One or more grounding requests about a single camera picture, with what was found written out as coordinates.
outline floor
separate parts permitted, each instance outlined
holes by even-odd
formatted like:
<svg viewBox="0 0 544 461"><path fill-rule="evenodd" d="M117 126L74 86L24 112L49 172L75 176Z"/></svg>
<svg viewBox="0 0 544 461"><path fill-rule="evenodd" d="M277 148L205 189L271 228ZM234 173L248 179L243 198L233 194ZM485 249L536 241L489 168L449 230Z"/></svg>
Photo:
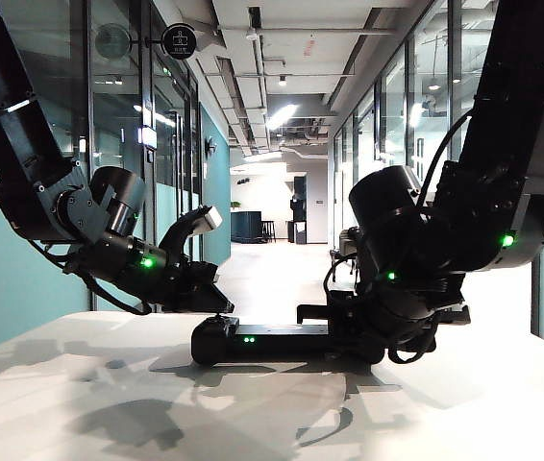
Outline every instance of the floor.
<svg viewBox="0 0 544 461"><path fill-rule="evenodd" d="M232 244L218 270L218 287L234 303L242 323L295 324L300 303L325 303L323 279L330 269L326 244ZM339 272L348 279L348 270Z"/></svg>

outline table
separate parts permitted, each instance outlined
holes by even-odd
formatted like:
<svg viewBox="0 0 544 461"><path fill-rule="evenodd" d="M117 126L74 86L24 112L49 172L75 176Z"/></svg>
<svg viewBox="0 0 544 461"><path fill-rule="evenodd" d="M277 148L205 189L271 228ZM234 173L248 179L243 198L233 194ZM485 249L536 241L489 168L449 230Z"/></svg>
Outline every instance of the table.
<svg viewBox="0 0 544 461"><path fill-rule="evenodd" d="M204 316L88 312L0 345L0 460L544 460L544 341L441 328L410 366L191 363Z"/></svg>

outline dark furniture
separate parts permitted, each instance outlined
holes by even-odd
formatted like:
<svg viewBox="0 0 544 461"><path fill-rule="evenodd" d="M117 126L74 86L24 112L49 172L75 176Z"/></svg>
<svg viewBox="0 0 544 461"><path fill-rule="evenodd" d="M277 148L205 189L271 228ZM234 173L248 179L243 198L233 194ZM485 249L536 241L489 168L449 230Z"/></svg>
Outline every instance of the dark furniture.
<svg viewBox="0 0 544 461"><path fill-rule="evenodd" d="M298 245L307 244L307 222L287 221L287 240Z"/></svg>
<svg viewBox="0 0 544 461"><path fill-rule="evenodd" d="M262 243L261 211L235 211L232 213L232 241L236 243Z"/></svg>
<svg viewBox="0 0 544 461"><path fill-rule="evenodd" d="M261 221L261 233L266 242L274 240L276 242L276 231L274 229L274 221Z"/></svg>

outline teal wall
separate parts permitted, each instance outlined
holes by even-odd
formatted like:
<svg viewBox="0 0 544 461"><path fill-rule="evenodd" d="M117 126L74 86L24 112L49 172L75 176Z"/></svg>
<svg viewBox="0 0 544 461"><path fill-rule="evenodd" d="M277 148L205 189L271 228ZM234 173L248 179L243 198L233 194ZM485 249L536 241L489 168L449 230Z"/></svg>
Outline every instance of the teal wall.
<svg viewBox="0 0 544 461"><path fill-rule="evenodd" d="M88 309L87 290L39 255L0 210L0 343L62 315Z"/></svg>
<svg viewBox="0 0 544 461"><path fill-rule="evenodd" d="M204 107L202 136L204 139L211 136L216 144L216 152L205 159L208 172L204 179L203 204L216 206L223 218L217 230L204 234L204 260L218 265L230 257L230 146Z"/></svg>

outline fluorescent light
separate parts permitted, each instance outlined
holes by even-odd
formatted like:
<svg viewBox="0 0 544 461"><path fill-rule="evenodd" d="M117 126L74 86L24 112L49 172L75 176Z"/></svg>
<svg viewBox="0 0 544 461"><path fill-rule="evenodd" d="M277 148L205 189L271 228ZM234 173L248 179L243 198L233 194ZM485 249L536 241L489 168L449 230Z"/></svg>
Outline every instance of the fluorescent light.
<svg viewBox="0 0 544 461"><path fill-rule="evenodd" d="M424 111L424 108L422 107L421 103L415 103L410 108L410 116L408 117L408 125L412 128L417 128L419 126L419 122L422 120L422 112Z"/></svg>
<svg viewBox="0 0 544 461"><path fill-rule="evenodd" d="M245 157L244 161L248 161L249 163L253 163L254 161L265 161L265 160L271 160L273 158L281 158L283 155L281 152L267 152L265 154L257 154L255 156L249 156Z"/></svg>
<svg viewBox="0 0 544 461"><path fill-rule="evenodd" d="M298 107L295 104L286 105L284 108L280 109L278 112L272 115L272 117L270 117L268 123L266 123L266 126L270 130L276 130L284 122L290 119L297 109Z"/></svg>
<svg viewBox="0 0 544 461"><path fill-rule="evenodd" d="M141 112L141 106L134 106L134 109L136 112ZM161 115L160 113L155 112L155 120L158 122L161 122L163 125L167 125L168 127L175 127L176 123L173 120L170 120L164 115Z"/></svg>
<svg viewBox="0 0 544 461"><path fill-rule="evenodd" d="M25 100L22 101L21 103L14 104L13 106L8 107L8 108L7 108L7 112L8 112L8 113L15 112L16 110L22 109L23 107L28 106L29 104L31 104L31 100L30 100L30 99L25 99Z"/></svg>
<svg viewBox="0 0 544 461"><path fill-rule="evenodd" d="M155 120L158 122L161 122L163 125L166 125L168 127L175 127L176 123L173 120L170 120L164 115L161 115L160 113L155 113Z"/></svg>

